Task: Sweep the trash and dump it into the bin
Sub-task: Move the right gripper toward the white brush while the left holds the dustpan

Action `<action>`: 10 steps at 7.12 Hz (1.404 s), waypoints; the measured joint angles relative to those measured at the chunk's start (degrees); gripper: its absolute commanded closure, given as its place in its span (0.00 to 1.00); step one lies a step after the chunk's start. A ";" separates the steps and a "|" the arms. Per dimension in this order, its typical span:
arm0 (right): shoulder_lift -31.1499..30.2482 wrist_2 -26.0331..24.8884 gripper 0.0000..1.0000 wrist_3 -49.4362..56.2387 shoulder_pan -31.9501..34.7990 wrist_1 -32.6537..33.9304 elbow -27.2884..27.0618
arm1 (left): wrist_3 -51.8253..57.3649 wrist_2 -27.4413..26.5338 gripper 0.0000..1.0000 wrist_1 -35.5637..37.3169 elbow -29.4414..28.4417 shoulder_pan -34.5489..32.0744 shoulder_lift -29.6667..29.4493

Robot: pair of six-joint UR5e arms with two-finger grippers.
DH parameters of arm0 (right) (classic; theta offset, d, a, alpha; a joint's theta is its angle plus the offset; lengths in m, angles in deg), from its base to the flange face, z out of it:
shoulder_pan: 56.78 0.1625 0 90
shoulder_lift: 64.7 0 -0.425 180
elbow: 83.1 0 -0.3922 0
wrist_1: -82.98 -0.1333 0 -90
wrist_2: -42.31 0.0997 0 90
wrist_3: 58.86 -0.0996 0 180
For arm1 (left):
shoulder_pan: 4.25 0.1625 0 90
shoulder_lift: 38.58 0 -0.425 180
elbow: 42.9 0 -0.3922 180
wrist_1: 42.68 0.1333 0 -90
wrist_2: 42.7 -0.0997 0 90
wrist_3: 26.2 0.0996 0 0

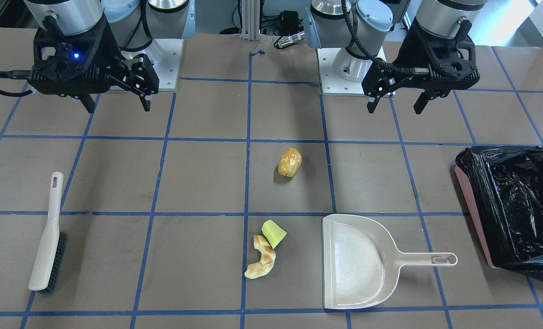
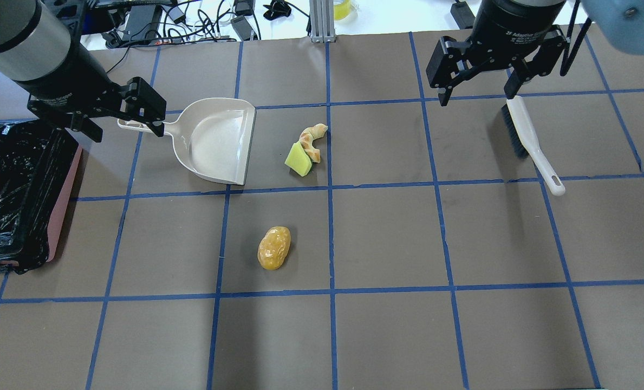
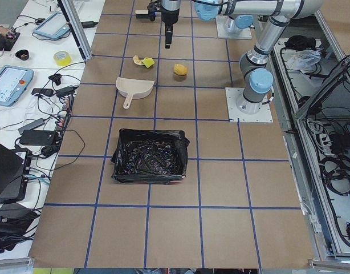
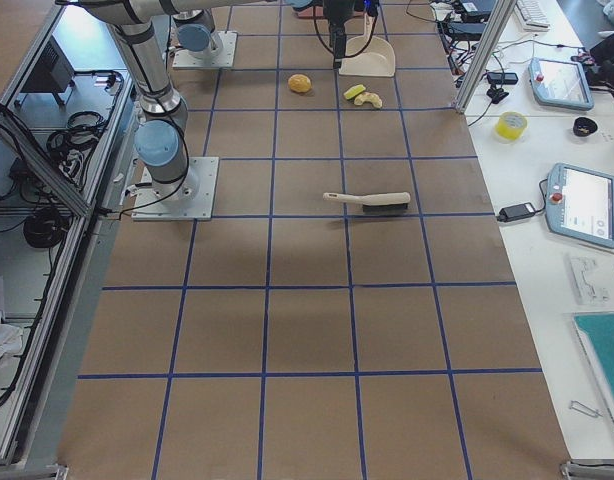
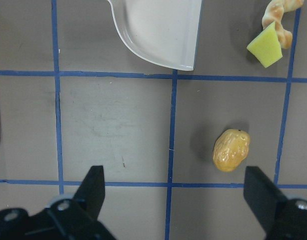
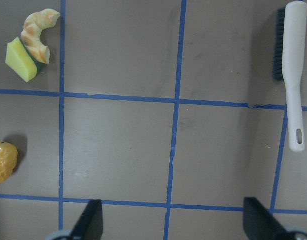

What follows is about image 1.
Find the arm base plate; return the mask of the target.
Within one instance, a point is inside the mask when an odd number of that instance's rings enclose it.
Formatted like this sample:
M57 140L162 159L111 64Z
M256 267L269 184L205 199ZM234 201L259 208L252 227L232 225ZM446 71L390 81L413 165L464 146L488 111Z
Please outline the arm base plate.
M132 59L140 53L146 54L158 75L160 81L159 91L175 91L181 67L183 46L183 39L154 39L142 51L122 51L121 54L126 59Z
M365 96L361 83L372 65L344 48L317 50L318 69L324 96Z

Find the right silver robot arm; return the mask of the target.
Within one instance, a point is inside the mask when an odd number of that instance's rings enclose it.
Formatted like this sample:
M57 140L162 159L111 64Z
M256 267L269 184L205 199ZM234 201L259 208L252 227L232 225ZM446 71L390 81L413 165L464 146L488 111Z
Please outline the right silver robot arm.
M195 33L194 0L27 0L39 24L32 91L69 97L92 114L92 94L120 88L138 96L148 112L165 66L159 39Z

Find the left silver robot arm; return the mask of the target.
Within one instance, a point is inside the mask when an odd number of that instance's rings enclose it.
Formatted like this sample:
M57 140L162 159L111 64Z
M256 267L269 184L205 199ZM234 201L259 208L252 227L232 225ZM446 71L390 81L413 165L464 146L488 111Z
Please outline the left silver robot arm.
M422 93L413 109L421 114L428 102L467 90L480 81L472 23L484 0L423 0L397 57L378 56L394 14L380 0L313 0L303 23L310 48L337 48L338 75L361 84L374 113L382 97L399 88Z

